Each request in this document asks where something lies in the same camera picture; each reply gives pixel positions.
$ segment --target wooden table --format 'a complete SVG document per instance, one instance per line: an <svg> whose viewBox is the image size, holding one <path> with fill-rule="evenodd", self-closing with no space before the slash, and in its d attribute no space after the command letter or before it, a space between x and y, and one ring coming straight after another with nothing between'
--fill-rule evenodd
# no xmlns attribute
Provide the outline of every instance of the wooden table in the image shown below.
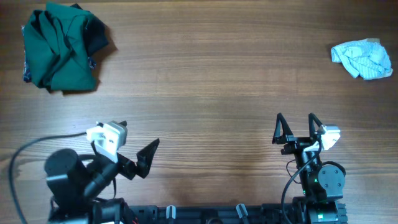
<svg viewBox="0 0 398 224"><path fill-rule="evenodd" d="M132 159L160 138L145 180L118 177L117 197L130 205L279 203L292 159L271 144L279 112L298 136L308 135L311 112L340 127L341 139L322 160L347 169L341 202L350 223L398 223L398 76L354 79L330 59L336 44L378 37L398 69L396 3L81 3L109 27L112 43L95 55L101 81L92 93L49 94L22 81L21 25L45 8L36 2L0 5L0 223L20 222L7 182L16 149L96 121L128 121L120 153ZM29 223L46 221L44 161L64 147L91 152L80 137L34 145L17 160ZM112 195L108 187L101 196ZM287 202L296 195L302 191L294 184Z"/></svg>

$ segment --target dark green fabric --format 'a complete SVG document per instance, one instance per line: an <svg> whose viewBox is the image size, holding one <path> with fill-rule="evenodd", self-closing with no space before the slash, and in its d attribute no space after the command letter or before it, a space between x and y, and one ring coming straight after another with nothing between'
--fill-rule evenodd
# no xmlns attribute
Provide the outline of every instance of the dark green fabric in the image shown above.
<svg viewBox="0 0 398 224"><path fill-rule="evenodd" d="M51 90L94 90L83 40L93 18L88 11L55 3L32 13L24 42L33 84Z"/></svg>

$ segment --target light blue striped cloth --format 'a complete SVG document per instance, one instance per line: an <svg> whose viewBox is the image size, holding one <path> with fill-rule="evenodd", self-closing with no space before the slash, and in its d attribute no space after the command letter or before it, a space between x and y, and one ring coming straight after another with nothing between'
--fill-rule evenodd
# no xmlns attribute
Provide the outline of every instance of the light blue striped cloth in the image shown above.
<svg viewBox="0 0 398 224"><path fill-rule="evenodd" d="M354 78L361 75L365 80L372 80L392 74L390 57L379 39L339 44L331 49L331 61L343 63Z"/></svg>

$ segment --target folded green cloth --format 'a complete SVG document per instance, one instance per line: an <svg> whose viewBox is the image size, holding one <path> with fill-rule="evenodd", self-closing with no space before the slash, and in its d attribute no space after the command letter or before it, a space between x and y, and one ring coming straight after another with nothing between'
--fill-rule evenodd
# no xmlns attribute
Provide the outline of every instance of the folded green cloth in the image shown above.
<svg viewBox="0 0 398 224"><path fill-rule="evenodd" d="M94 90L83 40L92 19L88 11L55 3L32 13L24 42L33 84L51 90Z"/></svg>

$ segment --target black cloth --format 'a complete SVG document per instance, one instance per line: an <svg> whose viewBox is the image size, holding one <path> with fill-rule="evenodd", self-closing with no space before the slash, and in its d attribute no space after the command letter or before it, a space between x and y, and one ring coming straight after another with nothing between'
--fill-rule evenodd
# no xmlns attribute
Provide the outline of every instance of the black cloth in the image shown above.
<svg viewBox="0 0 398 224"><path fill-rule="evenodd" d="M71 5L70 7L82 9L77 3ZM102 49L109 44L109 41L105 36L105 24L95 16L83 31L83 39L85 42L87 56L90 57L99 49Z"/></svg>

